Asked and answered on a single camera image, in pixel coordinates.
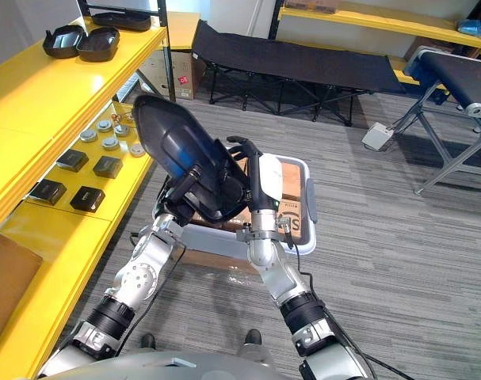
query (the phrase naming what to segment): white wall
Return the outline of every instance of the white wall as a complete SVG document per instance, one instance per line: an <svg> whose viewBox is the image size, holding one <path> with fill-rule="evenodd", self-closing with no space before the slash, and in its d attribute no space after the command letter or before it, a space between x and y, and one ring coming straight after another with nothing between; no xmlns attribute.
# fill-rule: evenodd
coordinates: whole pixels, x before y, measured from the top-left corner
<svg viewBox="0 0 481 380"><path fill-rule="evenodd" d="M72 0L0 0L0 63L78 15Z"/></svg>
<svg viewBox="0 0 481 380"><path fill-rule="evenodd" d="M219 32L246 35L257 2L259 14L252 35L266 38L275 0L211 0L208 23Z"/></svg>
<svg viewBox="0 0 481 380"><path fill-rule="evenodd" d="M352 0L352 2L456 20L466 17L478 0ZM404 56L414 38L402 33L296 17L284 17L277 33L278 40L312 42L398 57Z"/></svg>
<svg viewBox="0 0 481 380"><path fill-rule="evenodd" d="M260 0L254 36L267 37L274 0ZM220 32L246 35L257 0L211 0L209 24ZM373 6L404 10L455 20L466 17L478 0L352 0ZM352 50L403 56L414 36L334 22L285 17L278 40L334 45Z"/></svg>
<svg viewBox="0 0 481 380"><path fill-rule="evenodd" d="M91 0L89 4L156 10L156 0ZM198 12L208 19L210 0L166 0L166 8L177 12ZM0 63L79 17L75 0L0 0Z"/></svg>

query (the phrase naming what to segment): black lid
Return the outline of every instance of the black lid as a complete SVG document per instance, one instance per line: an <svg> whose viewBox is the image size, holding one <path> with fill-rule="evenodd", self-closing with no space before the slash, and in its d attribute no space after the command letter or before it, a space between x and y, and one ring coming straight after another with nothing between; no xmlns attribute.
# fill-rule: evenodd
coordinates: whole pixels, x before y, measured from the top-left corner
<svg viewBox="0 0 481 380"><path fill-rule="evenodd" d="M150 14L133 11L97 13L92 16L92 21L96 25L115 26L137 32L144 32L151 28Z"/></svg>
<svg viewBox="0 0 481 380"><path fill-rule="evenodd" d="M80 58L89 62L109 61L116 52L120 33L116 28L97 28L78 44Z"/></svg>
<svg viewBox="0 0 481 380"><path fill-rule="evenodd" d="M45 53L54 58L71 58L78 55L77 46L85 36L80 25L65 25L57 28L53 34L47 30L43 41Z"/></svg>

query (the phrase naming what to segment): yellow shelf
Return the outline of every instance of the yellow shelf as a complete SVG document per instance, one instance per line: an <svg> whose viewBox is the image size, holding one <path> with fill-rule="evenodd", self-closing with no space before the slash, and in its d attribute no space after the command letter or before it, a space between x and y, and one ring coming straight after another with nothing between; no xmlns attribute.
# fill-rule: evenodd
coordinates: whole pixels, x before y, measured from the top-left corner
<svg viewBox="0 0 481 380"><path fill-rule="evenodd" d="M338 47L333 45L313 44L308 42L290 41L290 40L282 40L282 41L289 42L291 44L310 46L312 48L318 48L318 49L348 50L343 47ZM359 50L353 50L353 51L357 53L363 53L363 54L373 54L373 53L369 53L368 51L359 51ZM410 77L409 75L405 75L403 73L404 67L406 66L406 63L407 63L407 61L404 58L394 57L394 56L388 56L388 58L390 59L391 68L393 69L393 72L397 77L397 79L399 80L399 82L419 86L420 82L415 81L412 77ZM446 89L443 85L439 85L438 88Z"/></svg>
<svg viewBox="0 0 481 380"><path fill-rule="evenodd" d="M199 13L168 12L171 50L191 50L199 20Z"/></svg>
<svg viewBox="0 0 481 380"><path fill-rule="evenodd" d="M131 106L111 104L99 120ZM106 151L99 134L91 143L77 141L73 149L85 152L89 161L78 173L54 167L45 178L64 183L67 191L55 206L27 199L0 228L1 234L31 249L43 258L0 336L0 379L31 378L51 353L53 346L90 274L101 257L122 215L132 201L152 160L145 154L134 158L127 152L138 141L133 128L120 138L118 150ZM121 158L117 178L96 177L92 168L102 155ZM69 201L79 187L101 188L105 199L95 214L76 211Z"/></svg>
<svg viewBox="0 0 481 380"><path fill-rule="evenodd" d="M360 25L412 36L434 38L481 49L481 37L457 32L455 23L452 21L378 6L341 2L340 9L336 13L320 13L314 10L281 7L279 20L286 16Z"/></svg>
<svg viewBox="0 0 481 380"><path fill-rule="evenodd" d="M104 63L53 59L40 41L0 65L0 224L165 37L120 31Z"/></svg>

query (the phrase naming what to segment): metal cap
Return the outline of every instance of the metal cap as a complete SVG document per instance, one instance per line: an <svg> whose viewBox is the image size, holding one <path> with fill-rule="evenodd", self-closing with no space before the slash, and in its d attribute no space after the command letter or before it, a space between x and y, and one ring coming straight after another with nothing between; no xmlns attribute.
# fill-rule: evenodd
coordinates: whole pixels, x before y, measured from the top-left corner
<svg viewBox="0 0 481 380"><path fill-rule="evenodd" d="M129 148L129 153L131 153L133 157L142 157L145 154L145 149L141 144L132 144Z"/></svg>
<svg viewBox="0 0 481 380"><path fill-rule="evenodd" d="M115 135L118 136L118 137L125 137L125 136L129 135L129 127L127 127L123 124L116 125L113 128L113 131L115 132Z"/></svg>
<svg viewBox="0 0 481 380"><path fill-rule="evenodd" d="M96 127L100 132L108 132L112 130L112 122L110 120L99 120Z"/></svg>
<svg viewBox="0 0 481 380"><path fill-rule="evenodd" d="M80 139L84 143L91 143L97 140L97 132L94 129L86 129L80 134Z"/></svg>
<svg viewBox="0 0 481 380"><path fill-rule="evenodd" d="M115 150L119 147L119 140L117 140L116 137L107 137L106 139L103 139L101 145L105 150Z"/></svg>

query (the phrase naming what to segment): white plastic tray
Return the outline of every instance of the white plastic tray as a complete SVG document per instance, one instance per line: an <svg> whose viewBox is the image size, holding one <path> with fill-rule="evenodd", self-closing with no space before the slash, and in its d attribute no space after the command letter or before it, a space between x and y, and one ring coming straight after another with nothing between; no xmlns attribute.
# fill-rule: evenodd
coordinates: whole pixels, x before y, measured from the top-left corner
<svg viewBox="0 0 481 380"><path fill-rule="evenodd" d="M300 167L300 186L302 188L300 196L300 212L302 215L302 238L298 249L300 255L308 255L316 247L316 231L315 223L311 220L309 208L315 210L314 189L308 191L307 186L313 186L310 180L311 174L307 164L298 159L286 156L277 158L281 162L287 162ZM247 244L236 240L234 232L217 230L211 227L198 226L196 224L188 224L184 228L182 235L183 242L188 249L214 253L216 255L234 257L237 259L246 259ZM290 249L286 243L282 243L286 253L296 255L296 250Z"/></svg>

